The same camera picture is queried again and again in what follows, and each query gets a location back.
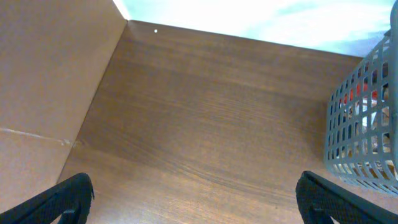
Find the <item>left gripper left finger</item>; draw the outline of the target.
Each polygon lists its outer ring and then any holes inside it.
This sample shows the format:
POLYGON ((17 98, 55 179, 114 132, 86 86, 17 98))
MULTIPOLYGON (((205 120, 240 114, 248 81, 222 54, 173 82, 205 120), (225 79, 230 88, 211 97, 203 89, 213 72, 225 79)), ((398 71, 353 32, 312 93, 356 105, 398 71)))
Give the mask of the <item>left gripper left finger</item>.
POLYGON ((1 223, 85 224, 94 198, 86 173, 79 173, 1 214, 1 223))

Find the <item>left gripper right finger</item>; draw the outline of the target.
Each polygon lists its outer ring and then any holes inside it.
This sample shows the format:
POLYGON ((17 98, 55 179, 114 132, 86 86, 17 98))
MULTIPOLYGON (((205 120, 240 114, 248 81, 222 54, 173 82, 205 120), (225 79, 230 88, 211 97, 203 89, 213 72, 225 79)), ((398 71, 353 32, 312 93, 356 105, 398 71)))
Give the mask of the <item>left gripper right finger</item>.
POLYGON ((296 188, 305 224, 397 223, 397 215, 310 171, 302 172, 296 188))

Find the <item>orange spaghetti pasta packet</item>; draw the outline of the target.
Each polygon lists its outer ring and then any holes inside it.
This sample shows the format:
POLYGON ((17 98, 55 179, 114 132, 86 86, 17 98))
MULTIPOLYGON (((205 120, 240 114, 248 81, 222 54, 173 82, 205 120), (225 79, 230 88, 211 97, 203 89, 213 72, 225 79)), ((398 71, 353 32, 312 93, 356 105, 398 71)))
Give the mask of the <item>orange spaghetti pasta packet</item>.
POLYGON ((337 99, 337 94, 339 94, 340 98, 338 100, 338 106, 341 108, 343 105, 346 105, 349 101, 353 101, 355 98, 363 97, 363 105, 366 105, 366 102, 371 102, 372 107, 377 105, 377 91, 370 91, 371 85, 368 83, 368 80, 365 78, 362 83, 350 84, 346 82, 341 86, 341 88, 336 92, 335 99, 337 99))

